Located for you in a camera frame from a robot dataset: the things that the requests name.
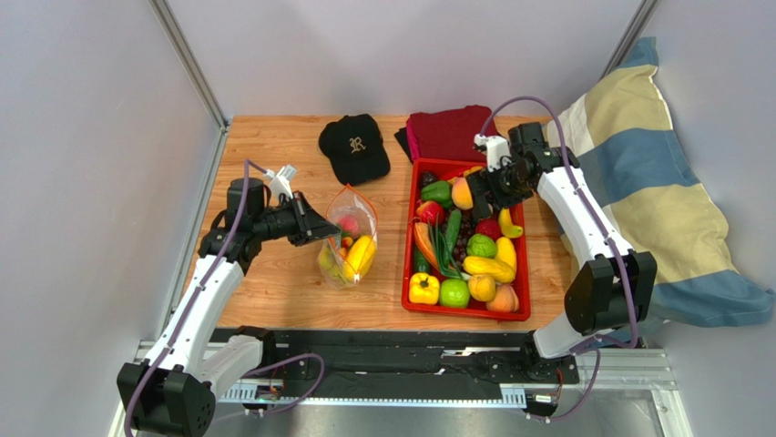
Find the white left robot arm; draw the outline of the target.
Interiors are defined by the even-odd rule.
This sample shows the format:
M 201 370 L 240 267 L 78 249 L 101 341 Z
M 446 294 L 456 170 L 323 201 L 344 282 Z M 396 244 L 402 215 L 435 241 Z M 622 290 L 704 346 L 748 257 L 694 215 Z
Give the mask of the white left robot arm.
M 267 175 L 268 181 L 230 183 L 227 207 L 200 242 L 194 275 L 168 325 L 141 362 L 119 371 L 127 436 L 202 436 L 225 392 L 243 376 L 269 369 L 263 356 L 273 348 L 273 335 L 264 329 L 243 328 L 207 357 L 217 321 L 263 242 L 287 239 L 299 247 L 338 229 L 291 188 L 291 175 Z

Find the yellow mango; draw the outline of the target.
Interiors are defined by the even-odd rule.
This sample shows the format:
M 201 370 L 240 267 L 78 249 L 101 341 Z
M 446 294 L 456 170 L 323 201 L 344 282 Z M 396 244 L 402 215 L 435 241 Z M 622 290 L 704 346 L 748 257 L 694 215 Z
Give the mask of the yellow mango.
M 343 265 L 343 275 L 349 282 L 358 283 L 370 270 L 376 251 L 371 236 L 361 236 L 352 245 Z

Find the pink peach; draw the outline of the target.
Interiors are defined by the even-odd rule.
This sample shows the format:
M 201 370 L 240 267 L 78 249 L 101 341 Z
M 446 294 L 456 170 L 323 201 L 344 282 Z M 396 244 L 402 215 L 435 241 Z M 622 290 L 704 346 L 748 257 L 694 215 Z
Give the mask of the pink peach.
M 344 237 L 357 239 L 361 235 L 361 226 L 353 215 L 345 215 L 338 219 L 337 226 Z

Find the yellow banana bunch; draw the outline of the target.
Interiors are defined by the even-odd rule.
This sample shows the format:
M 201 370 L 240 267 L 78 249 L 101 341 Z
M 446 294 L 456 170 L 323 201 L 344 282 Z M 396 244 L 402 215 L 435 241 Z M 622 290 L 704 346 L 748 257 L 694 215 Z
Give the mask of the yellow banana bunch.
M 325 242 L 317 257 L 321 274 L 327 283 L 334 288 L 345 288 L 349 282 L 344 276 L 342 257 L 336 253 L 330 243 Z

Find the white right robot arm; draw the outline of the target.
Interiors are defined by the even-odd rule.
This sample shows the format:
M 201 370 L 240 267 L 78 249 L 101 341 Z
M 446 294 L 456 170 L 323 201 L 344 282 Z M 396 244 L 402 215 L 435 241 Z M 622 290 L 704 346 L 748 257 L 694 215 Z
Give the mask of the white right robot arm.
M 648 251 L 636 251 L 606 217 L 587 186 L 576 156 L 566 144 L 550 147 L 542 127 L 525 123 L 508 137 L 474 137 L 485 168 L 466 176 L 474 215 L 506 211 L 533 195 L 551 208 L 577 258 L 579 271 L 564 297 L 564 310 L 529 333 L 520 347 L 521 372 L 542 381 L 562 360 L 601 343 L 614 344 L 611 332 L 627 327 L 627 347 L 638 341 L 657 276 Z

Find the clear orange zip top bag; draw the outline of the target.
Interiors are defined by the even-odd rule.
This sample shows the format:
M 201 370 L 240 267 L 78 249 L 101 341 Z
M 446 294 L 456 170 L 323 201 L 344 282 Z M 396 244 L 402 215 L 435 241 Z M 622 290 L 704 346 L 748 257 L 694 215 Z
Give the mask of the clear orange zip top bag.
M 361 236 L 371 236 L 374 238 L 377 249 L 377 224 L 378 216 L 370 200 L 363 196 L 359 191 L 350 185 L 345 186 L 332 200 L 329 207 L 326 210 L 325 217 L 333 224 L 337 225 L 337 221 L 340 217 L 345 215 L 355 216 L 361 226 Z M 357 239 L 344 237 L 340 232 L 339 235 L 326 239 L 325 242 L 331 244 L 332 249 L 342 257 L 342 265 L 344 265 L 345 258 L 351 249 L 352 245 Z M 349 285 L 345 288 L 353 288 L 360 284 L 365 276 L 358 282 L 349 282 Z

